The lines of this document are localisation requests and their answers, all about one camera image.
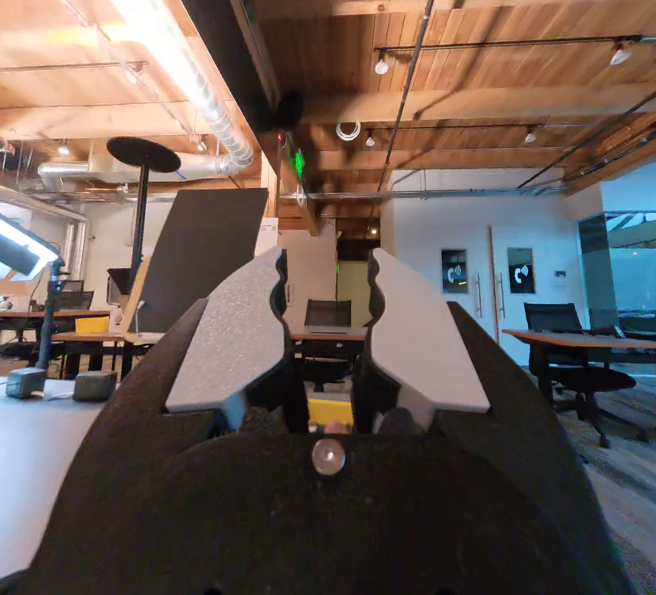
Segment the door window with phone icon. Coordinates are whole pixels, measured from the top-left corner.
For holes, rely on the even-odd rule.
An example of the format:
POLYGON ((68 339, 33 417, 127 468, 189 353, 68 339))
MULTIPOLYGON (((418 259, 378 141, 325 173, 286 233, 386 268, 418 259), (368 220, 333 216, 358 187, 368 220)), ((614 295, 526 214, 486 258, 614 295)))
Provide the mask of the door window with phone icon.
POLYGON ((469 294, 467 265, 465 249, 441 250, 441 286, 444 294, 469 294))
POLYGON ((536 292, 534 256, 530 247, 507 248, 510 293, 534 295, 536 292))

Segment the long wooden office desk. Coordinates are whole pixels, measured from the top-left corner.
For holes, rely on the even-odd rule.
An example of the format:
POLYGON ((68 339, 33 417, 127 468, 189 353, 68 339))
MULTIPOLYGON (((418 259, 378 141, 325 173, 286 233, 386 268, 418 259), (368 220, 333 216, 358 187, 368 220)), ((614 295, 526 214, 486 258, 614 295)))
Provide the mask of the long wooden office desk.
POLYGON ((651 340, 515 329, 502 333, 547 353, 582 352, 589 361, 598 363, 655 363, 655 342, 651 340))

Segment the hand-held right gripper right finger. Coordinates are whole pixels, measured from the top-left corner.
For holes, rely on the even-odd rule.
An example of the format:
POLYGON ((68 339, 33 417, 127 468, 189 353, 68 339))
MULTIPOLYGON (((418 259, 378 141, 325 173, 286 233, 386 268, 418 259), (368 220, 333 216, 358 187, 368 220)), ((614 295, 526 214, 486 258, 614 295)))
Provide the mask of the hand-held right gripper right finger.
POLYGON ((399 386, 397 407, 428 430, 440 411, 487 413, 490 403, 442 293, 382 248, 373 249, 367 351, 399 386))

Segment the black board with wooden rim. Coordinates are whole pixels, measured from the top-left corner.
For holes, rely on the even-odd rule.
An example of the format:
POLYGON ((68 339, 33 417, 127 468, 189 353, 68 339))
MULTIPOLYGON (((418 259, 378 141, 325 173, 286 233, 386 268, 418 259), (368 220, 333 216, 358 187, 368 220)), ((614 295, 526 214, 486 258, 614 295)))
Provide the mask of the black board with wooden rim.
POLYGON ((255 255, 268 190, 179 190, 152 255, 139 268, 124 333, 165 333, 255 255), (137 302, 146 306, 135 318, 137 302))

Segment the white paper notice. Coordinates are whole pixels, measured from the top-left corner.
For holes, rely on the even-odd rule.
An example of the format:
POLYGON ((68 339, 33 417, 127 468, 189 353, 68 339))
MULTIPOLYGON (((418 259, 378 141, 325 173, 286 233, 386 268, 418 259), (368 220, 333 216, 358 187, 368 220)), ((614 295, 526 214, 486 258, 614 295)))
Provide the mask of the white paper notice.
POLYGON ((256 257, 267 253, 277 246, 278 222, 279 219, 277 217, 265 217, 262 219, 255 246, 254 255, 256 257))

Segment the small black box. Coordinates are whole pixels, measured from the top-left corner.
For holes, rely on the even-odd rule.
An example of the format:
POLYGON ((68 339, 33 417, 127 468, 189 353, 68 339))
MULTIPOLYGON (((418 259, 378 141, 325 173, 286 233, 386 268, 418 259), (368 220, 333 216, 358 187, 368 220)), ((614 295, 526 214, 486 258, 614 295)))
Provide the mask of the small black box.
POLYGON ((87 371, 75 378, 72 399, 76 402, 105 402, 115 392, 118 373, 116 371, 87 371))
POLYGON ((5 384, 5 394, 8 398, 28 400, 43 395, 47 371, 38 367, 12 370, 5 384))

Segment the black led panel stand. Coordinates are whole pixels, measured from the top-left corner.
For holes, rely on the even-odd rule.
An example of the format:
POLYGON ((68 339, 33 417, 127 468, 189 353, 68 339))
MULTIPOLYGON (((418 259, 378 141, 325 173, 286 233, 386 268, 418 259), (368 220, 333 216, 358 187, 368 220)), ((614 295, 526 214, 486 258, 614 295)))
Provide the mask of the black led panel stand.
POLYGON ((61 272, 65 263, 62 257, 57 257, 49 268, 47 281, 46 301, 43 315, 43 323, 39 336, 39 350, 36 367, 45 375, 48 373, 51 356, 52 335, 54 325, 55 299, 61 290, 61 272))

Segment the black round foam disc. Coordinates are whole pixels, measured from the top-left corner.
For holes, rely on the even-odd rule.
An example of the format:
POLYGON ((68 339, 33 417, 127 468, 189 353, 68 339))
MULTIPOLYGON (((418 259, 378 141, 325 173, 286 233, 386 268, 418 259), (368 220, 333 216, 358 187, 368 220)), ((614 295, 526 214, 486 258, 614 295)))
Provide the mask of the black round foam disc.
POLYGON ((137 137, 112 137, 107 140, 106 148, 113 158, 124 165, 140 168, 146 164, 150 171, 158 173, 174 173, 182 164, 171 149, 137 137))

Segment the silver ventilation duct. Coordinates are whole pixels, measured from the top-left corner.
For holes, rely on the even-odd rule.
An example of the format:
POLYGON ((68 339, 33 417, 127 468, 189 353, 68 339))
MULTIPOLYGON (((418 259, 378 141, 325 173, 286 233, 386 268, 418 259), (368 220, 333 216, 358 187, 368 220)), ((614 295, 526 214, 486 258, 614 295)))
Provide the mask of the silver ventilation duct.
POLYGON ((108 138, 101 153, 95 151, 94 143, 92 138, 84 161, 41 163, 37 173, 44 187, 64 191, 65 182, 86 180, 129 184, 139 181, 145 173, 155 173, 164 182, 231 179, 252 162, 251 155, 233 158, 230 154, 209 154, 203 142, 198 142, 203 154, 175 152, 153 140, 139 137, 108 138))

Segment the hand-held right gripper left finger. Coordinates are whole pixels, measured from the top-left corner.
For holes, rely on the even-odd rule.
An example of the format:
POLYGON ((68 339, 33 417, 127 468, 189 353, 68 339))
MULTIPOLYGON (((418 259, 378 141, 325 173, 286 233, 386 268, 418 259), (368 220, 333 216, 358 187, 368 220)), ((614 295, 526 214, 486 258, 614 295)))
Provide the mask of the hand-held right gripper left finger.
POLYGON ((289 353, 283 320, 286 252, 273 247, 227 277, 209 295, 165 402, 169 413, 219 411, 240 428, 247 390, 273 374, 289 353))

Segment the led light panel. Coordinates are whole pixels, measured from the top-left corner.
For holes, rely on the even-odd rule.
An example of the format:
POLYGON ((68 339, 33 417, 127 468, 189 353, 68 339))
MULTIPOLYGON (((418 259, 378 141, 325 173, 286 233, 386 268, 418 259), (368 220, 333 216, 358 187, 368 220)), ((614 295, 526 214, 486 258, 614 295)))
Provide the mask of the led light panel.
POLYGON ((1 215, 1 279, 32 281, 52 264, 64 265, 53 245, 1 215))

